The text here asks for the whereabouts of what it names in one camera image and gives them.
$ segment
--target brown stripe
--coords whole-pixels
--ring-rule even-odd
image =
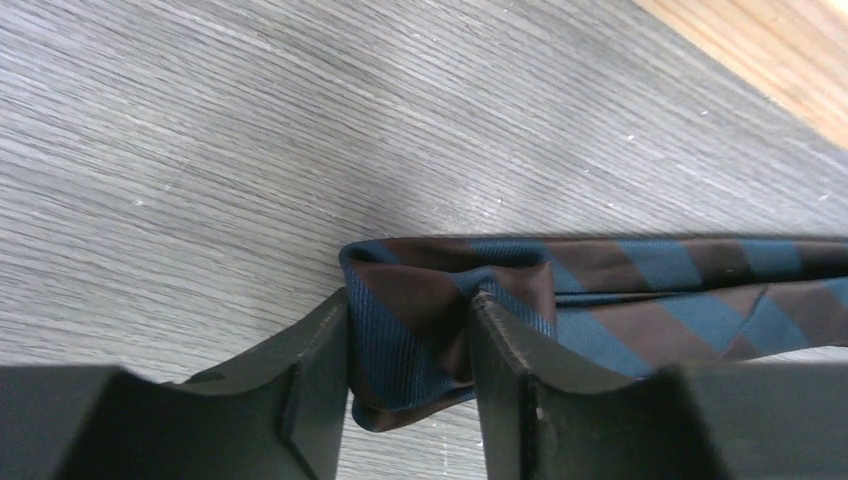
[[[613,335],[653,367],[718,358],[708,343],[656,302],[598,307],[591,311]]]
[[[807,336],[813,346],[848,343],[848,309],[823,282],[772,286],[768,293]]]
[[[451,391],[430,403],[412,407],[399,412],[392,412],[382,407],[372,407],[362,404],[362,413],[374,427],[376,432],[386,432],[396,428],[405,427],[430,415],[462,403],[462,391]]]
[[[467,298],[447,273],[404,265],[353,260],[351,267],[371,293],[460,384],[471,382]]]
[[[504,290],[556,326],[554,274],[550,263],[529,268],[491,267],[491,270]]]
[[[799,241],[795,242],[803,278],[827,278],[848,275],[848,248],[841,242]]]
[[[731,239],[689,239],[681,242],[701,274],[705,289],[743,285],[755,280],[745,250]]]
[[[742,335],[730,344],[730,347],[721,355],[722,360],[750,360],[763,356],[747,338]]]
[[[545,241],[548,250],[589,292],[644,293],[652,289],[613,240]]]
[[[405,265],[465,272],[484,265],[467,240],[461,238],[390,238],[381,240]]]

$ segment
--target blue and brown striped tie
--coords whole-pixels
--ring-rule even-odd
[[[848,245],[762,239],[407,238],[340,254],[354,418],[397,428],[474,397],[471,296],[634,378],[848,344]]]

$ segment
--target wooden floor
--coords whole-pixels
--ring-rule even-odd
[[[848,236],[848,157],[627,0],[0,1],[0,362],[183,380],[420,234]],[[339,478],[484,478],[473,403]]]

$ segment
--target silk tie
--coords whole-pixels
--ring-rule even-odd
[[[766,239],[401,238],[345,247],[353,415],[371,431],[474,398],[470,298],[606,369],[848,344],[848,244]]]

